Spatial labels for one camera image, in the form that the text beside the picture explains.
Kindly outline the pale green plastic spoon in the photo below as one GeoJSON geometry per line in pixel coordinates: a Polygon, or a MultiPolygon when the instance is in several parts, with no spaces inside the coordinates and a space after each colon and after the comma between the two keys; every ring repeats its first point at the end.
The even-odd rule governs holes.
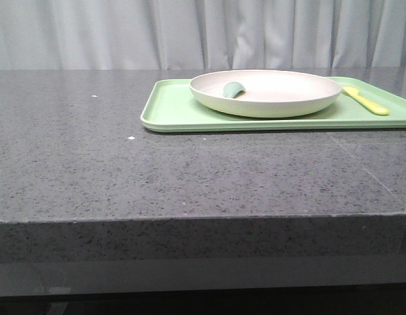
{"type": "Polygon", "coordinates": [[[237,81],[228,82],[223,87],[223,97],[225,98],[236,98],[238,95],[241,95],[245,92],[245,87],[237,81]]]}

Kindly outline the cream round plate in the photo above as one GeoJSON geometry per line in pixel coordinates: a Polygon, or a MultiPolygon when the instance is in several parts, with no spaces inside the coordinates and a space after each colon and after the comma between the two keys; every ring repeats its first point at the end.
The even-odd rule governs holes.
{"type": "Polygon", "coordinates": [[[244,117],[282,118],[312,114],[330,106],[341,93],[327,77],[281,70],[229,70],[199,75],[189,82],[191,93],[205,107],[244,117]],[[223,87],[241,83],[246,92],[223,97],[223,87]]]}

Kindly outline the yellow plastic fork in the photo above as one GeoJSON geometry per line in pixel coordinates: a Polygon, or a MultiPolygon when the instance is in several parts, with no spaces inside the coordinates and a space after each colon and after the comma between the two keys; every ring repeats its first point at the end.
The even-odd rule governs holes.
{"type": "Polygon", "coordinates": [[[379,103],[360,95],[359,89],[352,86],[343,86],[342,90],[373,114],[376,114],[378,116],[387,116],[390,114],[389,109],[387,109],[383,105],[380,105],[379,103]]]}

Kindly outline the light green serving tray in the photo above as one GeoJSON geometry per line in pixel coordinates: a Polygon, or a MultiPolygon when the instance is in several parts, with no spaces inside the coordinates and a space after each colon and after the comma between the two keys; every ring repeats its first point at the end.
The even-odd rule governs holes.
{"type": "Polygon", "coordinates": [[[159,133],[406,129],[406,99],[358,79],[334,77],[333,80],[359,89],[361,96],[389,109],[389,115],[372,114],[347,94],[341,94],[328,108],[314,114],[286,119],[240,117],[199,103],[189,89],[189,80],[167,79],[155,84],[141,122],[159,133]]]}

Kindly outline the white curtain backdrop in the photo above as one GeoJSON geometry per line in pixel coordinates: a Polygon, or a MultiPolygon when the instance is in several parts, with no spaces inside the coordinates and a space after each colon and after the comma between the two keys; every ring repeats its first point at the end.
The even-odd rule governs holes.
{"type": "Polygon", "coordinates": [[[0,70],[406,66],[406,1],[0,1],[0,70]]]}

